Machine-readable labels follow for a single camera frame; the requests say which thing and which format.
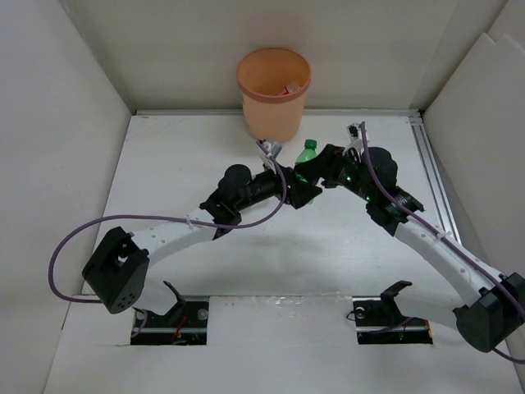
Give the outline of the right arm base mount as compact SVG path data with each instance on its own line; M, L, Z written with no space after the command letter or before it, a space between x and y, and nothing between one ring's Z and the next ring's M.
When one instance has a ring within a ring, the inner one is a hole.
M354 323L359 345L432 345L429 322L406 317L399 311L395 297L408 281L398 281L380 295L360 295L352 299L345 318Z

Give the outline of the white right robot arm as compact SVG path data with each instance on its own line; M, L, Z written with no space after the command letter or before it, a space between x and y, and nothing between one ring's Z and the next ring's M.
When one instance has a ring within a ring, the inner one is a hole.
M315 158L296 163L302 181L321 188L344 187L362 198L369 217L428 262L457 292L443 314L463 339L488 353L524 324L524 279L483 263L439 227L420 217L423 205L397 185L398 165L388 150L344 150L327 145Z

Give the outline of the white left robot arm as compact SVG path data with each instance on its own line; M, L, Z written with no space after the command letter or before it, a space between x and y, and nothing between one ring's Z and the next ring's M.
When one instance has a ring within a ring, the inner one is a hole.
M232 165L217 189L181 222L164 222L134 233L122 227L108 231L82 276L111 314L136 308L153 313L165 325L174 325L183 314L180 294L169 282L148 279L154 264L228 234L240 225L241 211L266 199L280 197L286 204L302 208L321 192L291 168L284 169L282 175L267 169L253 176L245 165Z

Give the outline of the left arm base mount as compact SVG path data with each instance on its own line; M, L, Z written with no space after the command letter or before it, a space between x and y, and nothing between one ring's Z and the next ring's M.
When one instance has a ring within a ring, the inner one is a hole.
M174 305L164 314L137 309L130 334L132 346L205 346L208 339L209 296L184 297L163 282Z

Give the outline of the red label clear bottle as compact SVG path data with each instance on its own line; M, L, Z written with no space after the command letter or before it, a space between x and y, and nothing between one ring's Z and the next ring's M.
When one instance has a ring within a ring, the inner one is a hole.
M276 96L285 96L288 94L292 94L295 91L299 90L301 88L298 84L290 84L279 90L276 94Z

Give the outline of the green plastic bottle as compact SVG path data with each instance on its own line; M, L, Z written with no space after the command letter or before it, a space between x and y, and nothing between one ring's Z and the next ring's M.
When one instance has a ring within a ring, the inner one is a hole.
M298 165L300 163L306 163L313 158L317 156L317 141L312 139L306 139L304 141L304 150L301 152L301 154L296 158L295 165ZM300 175L299 173L294 174L294 181L295 181L295 189L296 194L299 197L300 202L300 208L305 206L306 204L311 204L315 198L315 194L313 193L314 189L312 185L308 185L306 187L303 187L303 184L307 184L307 181L305 178Z

